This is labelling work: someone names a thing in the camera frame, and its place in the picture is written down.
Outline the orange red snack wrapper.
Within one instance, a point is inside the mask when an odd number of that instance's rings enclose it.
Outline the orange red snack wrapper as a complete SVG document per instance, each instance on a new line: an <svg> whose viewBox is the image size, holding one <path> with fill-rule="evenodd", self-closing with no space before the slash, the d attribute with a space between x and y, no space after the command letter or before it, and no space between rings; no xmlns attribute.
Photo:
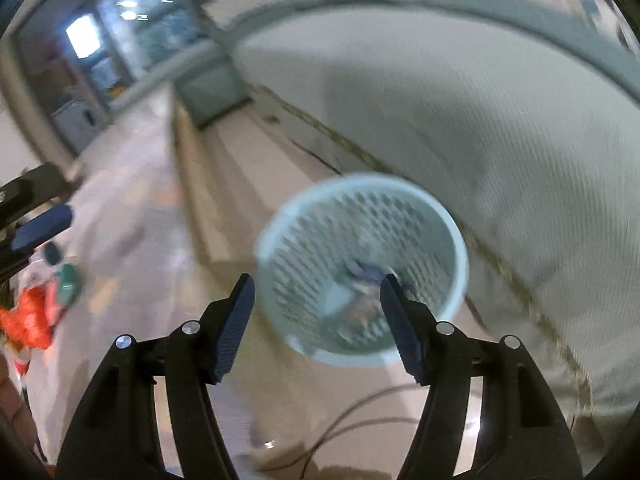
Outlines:
<svg viewBox="0 0 640 480"><path fill-rule="evenodd" d="M81 292L78 267L32 262L1 291L1 337L15 353L47 350L55 327Z"/></svg>

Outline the patterned pastel tablecloth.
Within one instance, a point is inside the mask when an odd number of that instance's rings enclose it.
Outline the patterned pastel tablecloth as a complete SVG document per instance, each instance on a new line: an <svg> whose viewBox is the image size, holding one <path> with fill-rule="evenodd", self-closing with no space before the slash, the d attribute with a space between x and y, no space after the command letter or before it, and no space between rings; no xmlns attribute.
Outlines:
<svg viewBox="0 0 640 480"><path fill-rule="evenodd" d="M216 276L192 237L176 166L171 102L130 110L81 156L72 226L56 240L78 269L78 299L26 377L44 456L55 463L74 411L121 334L161 337L227 296L239 270Z"/></svg>

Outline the light blue perforated waste basket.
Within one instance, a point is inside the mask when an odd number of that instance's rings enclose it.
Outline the light blue perforated waste basket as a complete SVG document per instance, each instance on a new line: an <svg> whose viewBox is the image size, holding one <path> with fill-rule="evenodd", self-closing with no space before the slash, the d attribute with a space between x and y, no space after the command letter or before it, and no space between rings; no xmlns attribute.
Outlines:
<svg viewBox="0 0 640 480"><path fill-rule="evenodd" d="M470 266L460 229L407 180L360 172L291 198L254 246L259 302L294 351L344 367L379 367L398 352L380 287L393 275L438 320L458 313Z"/></svg>

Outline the teal fabric sofa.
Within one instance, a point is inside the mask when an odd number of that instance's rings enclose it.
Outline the teal fabric sofa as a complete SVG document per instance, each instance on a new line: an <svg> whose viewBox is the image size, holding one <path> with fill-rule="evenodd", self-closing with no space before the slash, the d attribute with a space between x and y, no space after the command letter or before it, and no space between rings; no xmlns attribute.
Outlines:
<svg viewBox="0 0 640 480"><path fill-rule="evenodd" d="M523 339L586 462L639 401L639 61L527 0L226 0L257 99L342 171L423 186L468 243L468 299Z"/></svg>

